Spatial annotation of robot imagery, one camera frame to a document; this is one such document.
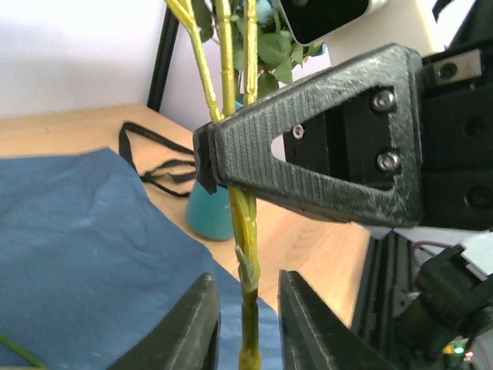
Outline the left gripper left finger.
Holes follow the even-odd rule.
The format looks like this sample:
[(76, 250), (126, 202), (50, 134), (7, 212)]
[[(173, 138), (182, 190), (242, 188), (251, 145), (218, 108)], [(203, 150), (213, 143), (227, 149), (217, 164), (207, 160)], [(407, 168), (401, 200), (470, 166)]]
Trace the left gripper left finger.
[(211, 274), (201, 274), (166, 317), (111, 369), (216, 369), (220, 295)]

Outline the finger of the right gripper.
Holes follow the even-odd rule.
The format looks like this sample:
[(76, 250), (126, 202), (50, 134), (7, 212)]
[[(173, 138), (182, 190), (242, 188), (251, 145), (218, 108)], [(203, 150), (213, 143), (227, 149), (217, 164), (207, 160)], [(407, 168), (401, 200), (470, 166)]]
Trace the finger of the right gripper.
[(213, 165), (209, 142), (209, 133), (213, 123), (207, 123), (193, 132), (193, 151), (196, 166), (196, 181), (207, 193), (217, 192), (213, 175)]
[(419, 224), (420, 55), (397, 44), (302, 79), (240, 110), (240, 185), (305, 217), (386, 227)]

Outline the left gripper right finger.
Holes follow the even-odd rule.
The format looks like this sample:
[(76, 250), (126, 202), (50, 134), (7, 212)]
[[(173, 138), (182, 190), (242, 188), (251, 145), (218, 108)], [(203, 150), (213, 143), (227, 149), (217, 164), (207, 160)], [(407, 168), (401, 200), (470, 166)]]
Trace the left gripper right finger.
[(394, 369), (361, 341), (296, 271), (279, 273), (278, 305), (285, 369)]

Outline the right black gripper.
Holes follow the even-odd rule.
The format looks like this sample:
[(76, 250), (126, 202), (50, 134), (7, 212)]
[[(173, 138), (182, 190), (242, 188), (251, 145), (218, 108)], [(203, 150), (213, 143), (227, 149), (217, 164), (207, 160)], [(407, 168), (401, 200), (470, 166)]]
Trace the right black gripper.
[(492, 224), (492, 46), (450, 52), (425, 1), (287, 1), (331, 66), (284, 95), (291, 209), (340, 222)]

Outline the teal cylindrical vase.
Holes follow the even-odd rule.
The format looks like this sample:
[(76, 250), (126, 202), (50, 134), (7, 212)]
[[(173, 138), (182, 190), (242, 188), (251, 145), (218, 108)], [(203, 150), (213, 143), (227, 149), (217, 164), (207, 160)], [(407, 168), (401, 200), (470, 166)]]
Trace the teal cylindrical vase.
[(207, 193), (195, 181), (186, 206), (186, 222), (192, 231), (207, 239), (227, 241), (233, 238), (228, 189), (217, 185), (217, 192)]

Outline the yellow rose bunch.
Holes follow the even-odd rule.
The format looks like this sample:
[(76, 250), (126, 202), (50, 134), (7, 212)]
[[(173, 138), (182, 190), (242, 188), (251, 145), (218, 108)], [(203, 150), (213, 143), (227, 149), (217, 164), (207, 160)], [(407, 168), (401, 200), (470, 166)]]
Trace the yellow rose bunch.
[(168, 1), (168, 9), (185, 27), (193, 45), (196, 64), (200, 72), (206, 103), (210, 110), (213, 127), (208, 132), (215, 149), (216, 178), (228, 186), (233, 220), (235, 253), (242, 289), (242, 348), (239, 356), (241, 369), (259, 369), (262, 355), (259, 345), (259, 309), (257, 305), (260, 264), (257, 244), (257, 201), (255, 195), (240, 185), (240, 176), (250, 172), (250, 151), (245, 138), (234, 139), (227, 129), (236, 112), (236, 87), (233, 68), (233, 13), (228, 1), (216, 2), (219, 19), (220, 55), (222, 67), (223, 104), (217, 104), (216, 94), (200, 38), (199, 27), (190, 1)]

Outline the blue rose bunch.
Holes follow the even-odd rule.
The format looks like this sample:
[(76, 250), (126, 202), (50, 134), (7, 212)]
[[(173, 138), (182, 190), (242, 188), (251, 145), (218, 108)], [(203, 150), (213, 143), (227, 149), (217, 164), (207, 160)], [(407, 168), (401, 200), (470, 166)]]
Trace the blue rose bunch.
[[(201, 42), (220, 44), (220, 17), (217, 1), (191, 1), (193, 17)], [(245, 69), (244, 35), (247, 26), (246, 1), (230, 1), (230, 27), (233, 54), (233, 81), (236, 101), (243, 101)], [(321, 56), (327, 47), (322, 42), (301, 45), (294, 40), (279, 1), (257, 1), (257, 96), (262, 98), (293, 82), (295, 67)]]

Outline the blue wrapping paper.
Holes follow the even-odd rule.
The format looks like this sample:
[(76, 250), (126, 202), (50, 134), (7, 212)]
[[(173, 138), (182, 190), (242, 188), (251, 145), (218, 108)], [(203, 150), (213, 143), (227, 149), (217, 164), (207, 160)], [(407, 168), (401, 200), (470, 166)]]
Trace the blue wrapping paper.
[(218, 284), (218, 366), (241, 347), (239, 282), (102, 149), (1, 161), (1, 333), (50, 369), (104, 369), (202, 274)]

